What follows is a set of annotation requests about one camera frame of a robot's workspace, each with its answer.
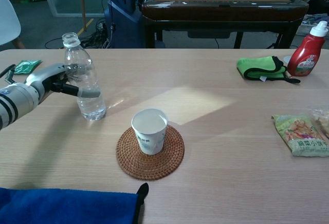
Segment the woven coaster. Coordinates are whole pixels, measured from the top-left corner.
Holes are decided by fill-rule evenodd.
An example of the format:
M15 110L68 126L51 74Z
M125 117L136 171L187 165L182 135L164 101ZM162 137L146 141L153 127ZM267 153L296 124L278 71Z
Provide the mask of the woven coaster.
M116 148L117 161L122 170L142 180L163 178L180 165L184 157L184 141L179 132L168 125L163 148L156 155L144 154L132 127L126 130Z

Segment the green wrapper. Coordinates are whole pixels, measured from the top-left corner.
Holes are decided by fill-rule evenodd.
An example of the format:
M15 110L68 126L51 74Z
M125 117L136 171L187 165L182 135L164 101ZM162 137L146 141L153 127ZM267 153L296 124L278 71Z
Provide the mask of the green wrapper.
M329 145L307 115L273 115L272 119L294 156L329 156Z
M41 60L37 61L21 61L16 67L15 67L15 74L30 74L34 71L34 69L39 66L41 63Z

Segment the blue cloth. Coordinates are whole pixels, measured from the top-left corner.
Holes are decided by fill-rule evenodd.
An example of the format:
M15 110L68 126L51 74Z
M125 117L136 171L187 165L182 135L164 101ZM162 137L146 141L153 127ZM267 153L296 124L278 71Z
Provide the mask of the blue cloth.
M0 188L0 223L131 224L137 199L130 193Z

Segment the bottle label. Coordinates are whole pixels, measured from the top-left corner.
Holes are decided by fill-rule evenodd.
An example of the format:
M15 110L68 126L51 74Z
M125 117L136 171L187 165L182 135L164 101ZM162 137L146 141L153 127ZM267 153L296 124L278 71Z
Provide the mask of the bottle label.
M297 65L296 76L308 75L317 61L318 57L315 54L306 56L302 62Z

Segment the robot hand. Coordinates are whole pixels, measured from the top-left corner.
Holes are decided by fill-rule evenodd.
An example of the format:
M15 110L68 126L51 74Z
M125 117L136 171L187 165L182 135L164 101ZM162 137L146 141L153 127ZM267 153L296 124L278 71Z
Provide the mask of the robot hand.
M1 74L8 71L6 81L10 85L0 89L0 130L31 112L53 92L83 98L95 98L100 95L99 91L66 84L68 78L64 64L54 64L32 73L25 83L13 81L14 67L13 65L7 68Z

